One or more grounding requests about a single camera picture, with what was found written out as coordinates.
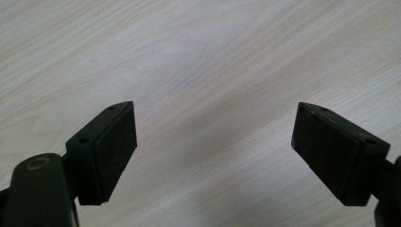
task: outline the light wood surface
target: light wood surface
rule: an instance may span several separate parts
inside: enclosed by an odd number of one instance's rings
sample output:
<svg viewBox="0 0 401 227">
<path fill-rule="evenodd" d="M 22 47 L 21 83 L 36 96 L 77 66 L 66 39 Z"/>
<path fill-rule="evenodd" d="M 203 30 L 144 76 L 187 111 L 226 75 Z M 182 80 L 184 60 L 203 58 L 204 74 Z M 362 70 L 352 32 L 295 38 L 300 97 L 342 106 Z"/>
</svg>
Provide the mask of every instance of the light wood surface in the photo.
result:
<svg viewBox="0 0 401 227">
<path fill-rule="evenodd" d="M 133 100 L 139 147 L 81 226 L 374 226 L 292 150 L 300 101 L 401 155 L 401 2 L 0 1 L 0 187 Z"/>
</svg>

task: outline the wooden table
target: wooden table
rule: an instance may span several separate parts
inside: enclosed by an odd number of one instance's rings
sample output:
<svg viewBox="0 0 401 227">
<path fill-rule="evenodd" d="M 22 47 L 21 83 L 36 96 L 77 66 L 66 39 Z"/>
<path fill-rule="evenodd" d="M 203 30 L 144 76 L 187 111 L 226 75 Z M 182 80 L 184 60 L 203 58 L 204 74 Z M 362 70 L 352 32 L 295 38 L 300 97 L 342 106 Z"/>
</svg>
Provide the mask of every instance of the wooden table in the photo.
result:
<svg viewBox="0 0 401 227">
<path fill-rule="evenodd" d="M 139 147 L 81 226 L 374 226 L 292 150 L 297 104 L 401 155 L 401 2 L 0 2 L 0 187 L 133 100 Z"/>
</svg>

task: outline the wood grain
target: wood grain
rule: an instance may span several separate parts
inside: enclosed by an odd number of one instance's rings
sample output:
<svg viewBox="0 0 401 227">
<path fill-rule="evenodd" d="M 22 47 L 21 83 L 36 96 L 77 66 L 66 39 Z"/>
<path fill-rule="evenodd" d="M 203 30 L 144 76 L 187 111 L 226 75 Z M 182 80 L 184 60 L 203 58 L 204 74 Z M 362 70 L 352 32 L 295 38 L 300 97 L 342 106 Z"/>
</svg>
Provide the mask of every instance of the wood grain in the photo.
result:
<svg viewBox="0 0 401 227">
<path fill-rule="evenodd" d="M 401 155 L 399 1 L 0 2 L 0 187 L 105 107 L 139 147 L 82 226 L 374 226 L 291 149 L 297 103 Z"/>
</svg>

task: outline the tabletop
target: tabletop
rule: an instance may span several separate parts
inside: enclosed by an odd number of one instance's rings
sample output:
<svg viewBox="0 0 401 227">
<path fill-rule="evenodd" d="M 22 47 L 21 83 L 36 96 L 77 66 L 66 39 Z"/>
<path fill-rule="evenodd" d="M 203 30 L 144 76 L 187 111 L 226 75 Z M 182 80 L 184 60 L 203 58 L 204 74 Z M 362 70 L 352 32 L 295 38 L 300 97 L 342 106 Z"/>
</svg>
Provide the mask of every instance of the tabletop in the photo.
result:
<svg viewBox="0 0 401 227">
<path fill-rule="evenodd" d="M 81 226 L 374 226 L 291 148 L 299 102 L 401 155 L 401 2 L 0 2 L 0 188 L 106 107 L 138 148 Z"/>
</svg>

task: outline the black object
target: black object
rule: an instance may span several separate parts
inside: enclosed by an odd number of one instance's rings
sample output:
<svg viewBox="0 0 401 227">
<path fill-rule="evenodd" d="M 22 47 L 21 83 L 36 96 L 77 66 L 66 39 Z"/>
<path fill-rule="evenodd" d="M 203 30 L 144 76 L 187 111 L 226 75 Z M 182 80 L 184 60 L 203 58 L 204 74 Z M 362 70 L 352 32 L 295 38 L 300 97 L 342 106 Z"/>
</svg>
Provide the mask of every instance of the black object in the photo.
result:
<svg viewBox="0 0 401 227">
<path fill-rule="evenodd" d="M 132 102 L 104 110 L 66 147 L 63 157 L 45 153 L 15 167 L 0 192 L 2 226 L 79 226 L 75 197 L 81 205 L 108 201 L 137 147 Z"/>
<path fill-rule="evenodd" d="M 292 147 L 346 206 L 365 206 L 373 194 L 377 226 L 401 224 L 401 159 L 386 160 L 390 145 L 340 115 L 299 103 Z"/>
</svg>

